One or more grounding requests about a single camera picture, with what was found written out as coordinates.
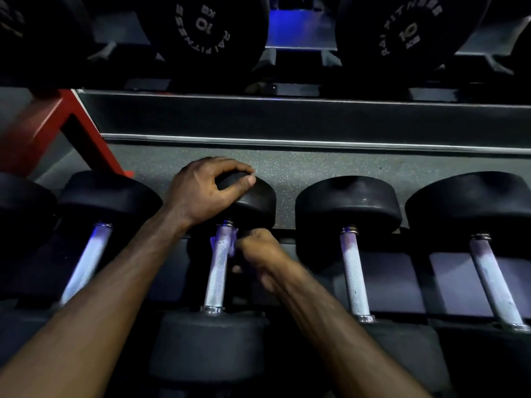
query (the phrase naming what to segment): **knurled metal handle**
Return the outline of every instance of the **knurled metal handle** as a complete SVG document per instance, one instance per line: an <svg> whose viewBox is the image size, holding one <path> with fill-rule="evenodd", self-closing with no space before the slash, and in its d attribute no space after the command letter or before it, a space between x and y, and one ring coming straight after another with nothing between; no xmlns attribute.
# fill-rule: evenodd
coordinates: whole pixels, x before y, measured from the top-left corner
<svg viewBox="0 0 531 398"><path fill-rule="evenodd" d="M97 223L94 226L89 242L61 296L59 306L67 304L92 279L112 232L113 227L107 223Z"/></svg>
<svg viewBox="0 0 531 398"><path fill-rule="evenodd" d="M212 246L212 262L208 276L207 294L204 299L203 311L216 314L223 308L225 281L227 279L227 260L233 243L234 226L225 221L218 227Z"/></svg>
<svg viewBox="0 0 531 398"><path fill-rule="evenodd" d="M470 255L487 296L488 304L502 326L524 331L525 325L511 291L492 252L488 239L474 238L470 241Z"/></svg>
<svg viewBox="0 0 531 398"><path fill-rule="evenodd" d="M363 279L360 251L356 239L356 232L347 227L341 233L341 250L345 263L345 280L350 303L350 311L361 319L373 318L368 308L367 291Z"/></svg>

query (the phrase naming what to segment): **gray rubber floor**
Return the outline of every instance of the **gray rubber floor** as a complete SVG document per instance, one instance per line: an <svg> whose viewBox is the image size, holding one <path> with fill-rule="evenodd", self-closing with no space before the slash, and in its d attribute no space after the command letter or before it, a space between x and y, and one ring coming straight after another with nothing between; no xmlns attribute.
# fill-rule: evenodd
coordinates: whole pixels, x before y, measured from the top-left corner
<svg viewBox="0 0 531 398"><path fill-rule="evenodd" d="M398 195L402 209L418 189L455 174L499 170L519 174L531 184L531 160L494 156L421 155L367 152L270 151L194 146L110 146L125 170L161 195L172 176L190 161L205 156L229 156L249 163L257 176L277 193L276 227L295 228L295 198L309 185L334 176L358 174L387 181ZM59 191L68 178L88 167L76 151L66 154L37 182Z"/></svg>

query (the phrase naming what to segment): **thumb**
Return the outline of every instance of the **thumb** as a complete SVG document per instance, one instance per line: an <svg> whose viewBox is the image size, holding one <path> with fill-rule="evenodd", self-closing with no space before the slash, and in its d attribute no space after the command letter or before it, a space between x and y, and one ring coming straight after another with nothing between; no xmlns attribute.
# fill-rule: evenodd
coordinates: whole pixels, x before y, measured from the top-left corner
<svg viewBox="0 0 531 398"><path fill-rule="evenodd" d="M236 181L232 186L227 187L225 190L220 193L223 196L223 200L226 205L229 206L235 200L240 198L243 194L249 191L249 188L253 187L256 183L256 177L253 175L245 176Z"/></svg>

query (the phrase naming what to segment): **person's left hand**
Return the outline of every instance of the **person's left hand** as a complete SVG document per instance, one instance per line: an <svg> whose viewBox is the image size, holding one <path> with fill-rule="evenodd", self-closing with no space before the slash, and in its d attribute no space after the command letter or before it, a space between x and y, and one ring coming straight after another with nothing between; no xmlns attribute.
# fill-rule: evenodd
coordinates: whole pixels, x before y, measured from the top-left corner
<svg viewBox="0 0 531 398"><path fill-rule="evenodd" d="M232 170L247 172L249 176L218 190L216 177ZM189 229L220 213L254 186L256 177L250 175L253 172L248 164L224 156L192 162L174 176L162 210Z"/></svg>

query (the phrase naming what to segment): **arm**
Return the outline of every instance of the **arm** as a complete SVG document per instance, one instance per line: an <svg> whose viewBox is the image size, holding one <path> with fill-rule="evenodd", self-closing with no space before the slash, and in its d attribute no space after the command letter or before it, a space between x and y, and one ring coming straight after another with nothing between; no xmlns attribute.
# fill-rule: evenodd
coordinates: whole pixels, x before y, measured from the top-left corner
<svg viewBox="0 0 531 398"><path fill-rule="evenodd" d="M171 182L161 210L128 246L77 293L0 371L0 395L103 396L129 331L159 268L189 227L242 196L254 176L219 191L225 171L252 173L227 158L192 162Z"/></svg>
<svg viewBox="0 0 531 398"><path fill-rule="evenodd" d="M340 396L430 396L300 263L282 250L269 231L255 229L237 246L256 266L264 287L284 303L317 349Z"/></svg>

